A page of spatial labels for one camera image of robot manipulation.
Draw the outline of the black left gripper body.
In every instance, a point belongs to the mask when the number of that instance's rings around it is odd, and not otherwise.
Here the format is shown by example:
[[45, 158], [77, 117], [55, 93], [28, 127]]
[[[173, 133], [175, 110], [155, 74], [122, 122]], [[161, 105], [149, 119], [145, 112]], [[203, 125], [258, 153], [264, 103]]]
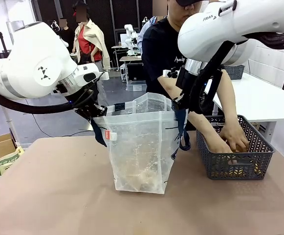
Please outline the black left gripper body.
[[85, 105], [75, 105], [75, 112], [86, 120], [91, 120], [99, 116], [99, 105], [97, 103], [88, 103]]

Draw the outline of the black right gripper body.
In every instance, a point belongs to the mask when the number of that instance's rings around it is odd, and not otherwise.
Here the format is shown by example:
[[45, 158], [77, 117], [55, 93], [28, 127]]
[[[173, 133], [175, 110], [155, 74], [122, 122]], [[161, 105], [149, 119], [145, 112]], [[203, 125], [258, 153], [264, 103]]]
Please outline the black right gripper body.
[[185, 68], [181, 68], [179, 70], [176, 86], [181, 89], [181, 92], [177, 97], [183, 96], [184, 108], [177, 108], [178, 110], [196, 110], [198, 104], [198, 90], [196, 79], [197, 76], [189, 73]]

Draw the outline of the person's left hand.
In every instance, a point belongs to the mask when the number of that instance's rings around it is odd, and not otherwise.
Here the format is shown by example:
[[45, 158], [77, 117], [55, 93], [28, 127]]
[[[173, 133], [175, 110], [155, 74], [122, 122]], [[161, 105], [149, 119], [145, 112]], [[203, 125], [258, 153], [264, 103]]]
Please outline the person's left hand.
[[238, 121], [226, 121], [219, 136], [233, 152], [247, 152], [249, 141]]

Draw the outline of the person's right hand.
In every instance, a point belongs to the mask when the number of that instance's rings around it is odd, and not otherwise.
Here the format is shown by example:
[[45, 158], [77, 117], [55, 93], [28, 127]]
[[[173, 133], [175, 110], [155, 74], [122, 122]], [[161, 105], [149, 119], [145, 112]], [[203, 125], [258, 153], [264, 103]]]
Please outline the person's right hand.
[[210, 152], [213, 152], [213, 153], [218, 153], [218, 154], [233, 153], [231, 148], [223, 140], [208, 142], [207, 145], [208, 145]]

